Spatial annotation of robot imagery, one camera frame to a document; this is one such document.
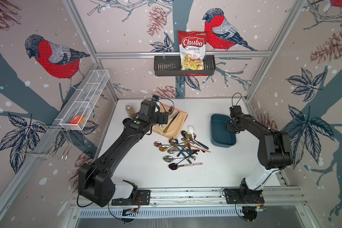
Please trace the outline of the white ceramic spoon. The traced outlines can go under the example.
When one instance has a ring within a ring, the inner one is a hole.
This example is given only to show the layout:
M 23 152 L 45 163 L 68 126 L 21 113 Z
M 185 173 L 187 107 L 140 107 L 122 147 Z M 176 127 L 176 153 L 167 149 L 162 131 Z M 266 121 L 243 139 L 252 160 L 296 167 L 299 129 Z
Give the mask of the white ceramic spoon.
M 194 130 L 193 125 L 188 125 L 188 132 L 191 134 L 194 134 L 195 130 Z

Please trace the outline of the teal plastic storage box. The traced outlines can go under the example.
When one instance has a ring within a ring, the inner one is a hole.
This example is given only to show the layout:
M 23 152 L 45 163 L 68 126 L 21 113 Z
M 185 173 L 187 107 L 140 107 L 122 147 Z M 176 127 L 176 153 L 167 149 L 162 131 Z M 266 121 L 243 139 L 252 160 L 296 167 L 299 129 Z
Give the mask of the teal plastic storage box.
M 235 134 L 227 129 L 230 117 L 222 114 L 213 114 L 211 116 L 211 143 L 217 147 L 229 148 L 236 144 Z

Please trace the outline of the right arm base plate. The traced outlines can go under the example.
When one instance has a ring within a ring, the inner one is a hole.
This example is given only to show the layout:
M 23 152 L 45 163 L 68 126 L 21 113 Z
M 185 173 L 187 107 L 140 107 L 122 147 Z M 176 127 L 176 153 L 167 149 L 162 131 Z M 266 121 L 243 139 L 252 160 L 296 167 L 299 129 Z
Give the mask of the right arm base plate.
M 227 204 L 264 204 L 265 200 L 262 195 L 262 190 L 260 191 L 246 191 L 241 192 L 237 188 L 225 188 L 222 191 L 222 196 L 225 197 Z

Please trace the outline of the black spoon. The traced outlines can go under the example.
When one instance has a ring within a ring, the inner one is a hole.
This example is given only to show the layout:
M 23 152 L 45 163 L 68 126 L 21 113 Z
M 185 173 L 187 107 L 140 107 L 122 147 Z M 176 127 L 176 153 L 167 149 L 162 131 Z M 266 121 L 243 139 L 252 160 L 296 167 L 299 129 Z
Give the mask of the black spoon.
M 197 145 L 201 146 L 202 148 L 209 150 L 209 147 L 207 147 L 206 145 L 204 145 L 201 142 L 198 142 L 197 140 L 194 139 L 194 136 L 192 133 L 186 132 L 186 131 L 181 131 L 181 135 L 188 138 L 189 140 L 191 140 L 192 142 L 196 143 Z

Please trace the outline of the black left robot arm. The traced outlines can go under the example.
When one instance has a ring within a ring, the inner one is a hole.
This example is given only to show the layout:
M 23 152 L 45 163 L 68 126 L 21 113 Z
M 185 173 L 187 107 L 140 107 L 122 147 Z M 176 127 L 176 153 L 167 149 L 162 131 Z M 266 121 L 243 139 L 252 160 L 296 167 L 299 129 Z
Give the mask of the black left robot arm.
M 168 123 L 169 113 L 161 112 L 161 98 L 154 95 L 141 102 L 140 111 L 133 118 L 123 120 L 123 132 L 106 152 L 91 164 L 83 164 L 78 173 L 78 196 L 104 207 L 116 193 L 112 176 L 122 159 L 145 135 L 151 135 L 153 126 Z

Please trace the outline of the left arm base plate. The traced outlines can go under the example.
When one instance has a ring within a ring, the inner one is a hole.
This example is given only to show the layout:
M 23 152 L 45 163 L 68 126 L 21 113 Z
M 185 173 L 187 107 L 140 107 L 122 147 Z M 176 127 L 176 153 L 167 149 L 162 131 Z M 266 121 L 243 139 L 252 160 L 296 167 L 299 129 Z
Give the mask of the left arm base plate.
M 150 190 L 136 190 L 133 191 L 127 199 L 113 199 L 112 206 L 138 206 L 150 204 Z

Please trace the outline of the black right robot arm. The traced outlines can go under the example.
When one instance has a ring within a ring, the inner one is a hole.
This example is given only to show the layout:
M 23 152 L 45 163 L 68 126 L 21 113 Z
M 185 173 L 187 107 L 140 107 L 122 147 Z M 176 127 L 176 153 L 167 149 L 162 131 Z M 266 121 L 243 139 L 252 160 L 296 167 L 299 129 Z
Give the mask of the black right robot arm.
M 240 184 L 242 195 L 262 191 L 265 183 L 276 172 L 293 163 L 290 136 L 287 132 L 271 129 L 253 116 L 243 114 L 239 105 L 230 107 L 230 121 L 227 123 L 230 133 L 250 132 L 259 140 L 256 165 L 252 173 Z

